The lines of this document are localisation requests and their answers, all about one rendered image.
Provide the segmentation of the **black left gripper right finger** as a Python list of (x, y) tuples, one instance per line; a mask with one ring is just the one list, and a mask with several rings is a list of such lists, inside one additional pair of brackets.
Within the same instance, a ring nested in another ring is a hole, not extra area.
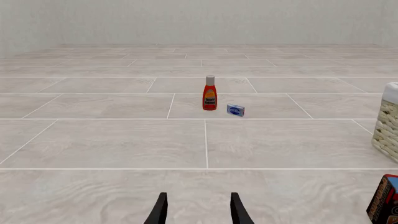
[(254, 224), (236, 192), (231, 193), (230, 211), (233, 224)]

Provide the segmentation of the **woven basket white lining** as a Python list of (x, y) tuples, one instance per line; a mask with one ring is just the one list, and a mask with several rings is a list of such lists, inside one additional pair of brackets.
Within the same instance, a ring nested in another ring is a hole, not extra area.
[(385, 86), (371, 143), (398, 163), (398, 82)]

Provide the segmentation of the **red sauce bottle grey cap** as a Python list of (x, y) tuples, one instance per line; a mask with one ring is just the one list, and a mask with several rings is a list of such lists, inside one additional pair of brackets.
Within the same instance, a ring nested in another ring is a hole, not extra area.
[(205, 87), (203, 90), (202, 108), (205, 111), (213, 111), (217, 109), (217, 92), (215, 87), (215, 77), (206, 76)]

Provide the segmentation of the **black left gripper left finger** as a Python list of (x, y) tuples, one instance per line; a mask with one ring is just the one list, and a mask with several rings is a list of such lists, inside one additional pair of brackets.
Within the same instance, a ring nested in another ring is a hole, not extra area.
[(167, 193), (161, 192), (149, 216), (143, 224), (165, 224), (167, 219)]

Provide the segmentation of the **small blue white box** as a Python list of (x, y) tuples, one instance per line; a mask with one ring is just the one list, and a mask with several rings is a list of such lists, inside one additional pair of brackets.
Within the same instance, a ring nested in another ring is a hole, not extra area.
[(233, 104), (227, 104), (227, 113), (239, 117), (244, 117), (244, 112), (245, 112), (245, 107), (238, 106), (238, 105), (233, 105)]

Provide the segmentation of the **dark printed food box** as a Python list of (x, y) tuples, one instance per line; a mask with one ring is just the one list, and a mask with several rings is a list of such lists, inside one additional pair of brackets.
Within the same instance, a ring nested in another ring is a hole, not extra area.
[(398, 224), (398, 175), (383, 175), (366, 213), (372, 224)]

